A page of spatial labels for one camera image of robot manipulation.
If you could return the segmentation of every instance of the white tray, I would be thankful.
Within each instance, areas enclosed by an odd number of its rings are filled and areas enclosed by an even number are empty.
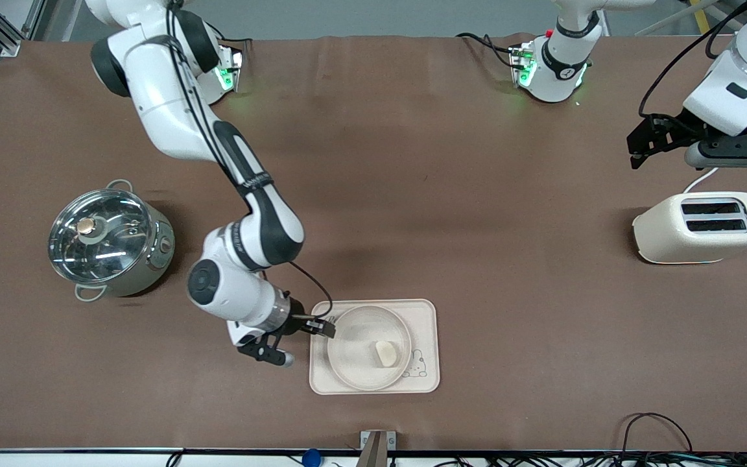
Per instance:
[[[337,378],[327,358],[327,337],[311,336],[311,388],[315,393],[402,394],[431,392],[440,384],[440,355],[436,343],[436,310],[427,300],[353,300],[334,302],[330,316],[338,319],[345,311],[362,305],[376,305],[397,313],[405,322],[413,342],[409,367],[394,384],[382,390],[361,391]],[[327,311],[328,302],[313,307],[313,314]]]

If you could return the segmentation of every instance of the lid knob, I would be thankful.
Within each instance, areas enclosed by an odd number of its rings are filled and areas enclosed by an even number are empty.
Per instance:
[[[97,224],[94,222],[94,219],[90,217],[80,219],[80,222],[77,222],[77,233],[80,235],[88,235],[91,232],[94,232],[95,228],[97,228]]]

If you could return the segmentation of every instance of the blue round object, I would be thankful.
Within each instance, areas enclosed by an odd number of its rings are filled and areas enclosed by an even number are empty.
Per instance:
[[[302,465],[304,467],[319,467],[321,465],[321,454],[317,449],[308,449],[305,455],[302,455]]]

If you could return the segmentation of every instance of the white food piece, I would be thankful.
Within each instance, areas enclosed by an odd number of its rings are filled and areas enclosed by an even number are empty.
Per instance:
[[[397,348],[388,341],[377,341],[376,354],[382,366],[390,368],[397,363]]]

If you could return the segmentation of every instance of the gray floor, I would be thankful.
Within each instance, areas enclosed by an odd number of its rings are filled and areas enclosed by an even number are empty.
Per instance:
[[[115,32],[81,0],[56,0],[44,40],[92,42]],[[608,12],[611,35],[627,36],[685,8],[656,0],[635,12]],[[198,0],[187,5],[229,38],[309,39],[321,36],[454,36],[460,32],[506,36],[554,27],[549,0]],[[693,17],[657,34],[696,34]]]

